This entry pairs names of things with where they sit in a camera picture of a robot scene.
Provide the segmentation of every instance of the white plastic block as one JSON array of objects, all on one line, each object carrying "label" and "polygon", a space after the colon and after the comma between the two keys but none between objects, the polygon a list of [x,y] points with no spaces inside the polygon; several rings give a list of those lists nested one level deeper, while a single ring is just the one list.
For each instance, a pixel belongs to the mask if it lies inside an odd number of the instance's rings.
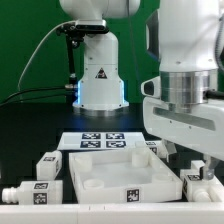
[{"label": "white plastic block", "polygon": [[[91,157],[89,170],[83,169],[85,161],[83,166],[77,164],[77,157],[84,155]],[[182,181],[147,146],[70,153],[69,166],[80,204],[151,203],[182,197]]]},{"label": "white plastic block", "polygon": [[214,177],[212,180],[201,180],[200,167],[203,161],[192,161],[191,169],[181,170],[180,178],[183,181],[183,192],[189,202],[223,202],[224,187]]},{"label": "white plastic block", "polygon": [[18,188],[5,188],[2,201],[20,205],[48,205],[62,203],[62,181],[24,181]]},{"label": "white plastic block", "polygon": [[61,170],[61,167],[61,152],[46,152],[36,165],[37,180],[54,180]]}]

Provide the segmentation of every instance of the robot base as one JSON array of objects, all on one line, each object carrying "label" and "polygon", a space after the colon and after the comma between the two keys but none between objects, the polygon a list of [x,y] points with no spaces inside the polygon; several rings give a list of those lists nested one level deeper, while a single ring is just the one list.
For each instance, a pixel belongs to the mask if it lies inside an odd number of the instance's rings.
[{"label": "robot base", "polygon": [[82,114],[90,117],[112,117],[119,114],[125,114],[129,111],[129,104],[121,105],[119,108],[115,109],[105,109],[105,110],[93,110],[80,106],[77,103],[73,103],[73,111],[75,114]]}]

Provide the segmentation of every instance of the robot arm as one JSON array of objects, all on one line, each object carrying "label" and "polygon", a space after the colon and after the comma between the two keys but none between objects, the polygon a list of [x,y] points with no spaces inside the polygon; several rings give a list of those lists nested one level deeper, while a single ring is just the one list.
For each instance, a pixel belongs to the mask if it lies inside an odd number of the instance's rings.
[{"label": "robot arm", "polygon": [[[205,154],[205,179],[213,178],[217,159],[224,160],[224,102],[206,96],[217,89],[223,5],[220,0],[161,0],[154,22],[147,24],[159,23],[157,38],[147,35],[148,42],[158,42],[157,49],[148,45],[148,50],[160,59],[160,77],[142,85],[144,125],[152,135]],[[159,86],[158,93],[151,86]]]},{"label": "robot arm", "polygon": [[[140,0],[128,0],[129,13],[139,8]],[[128,16],[127,0],[60,0],[61,7],[73,19],[101,20]]]}]

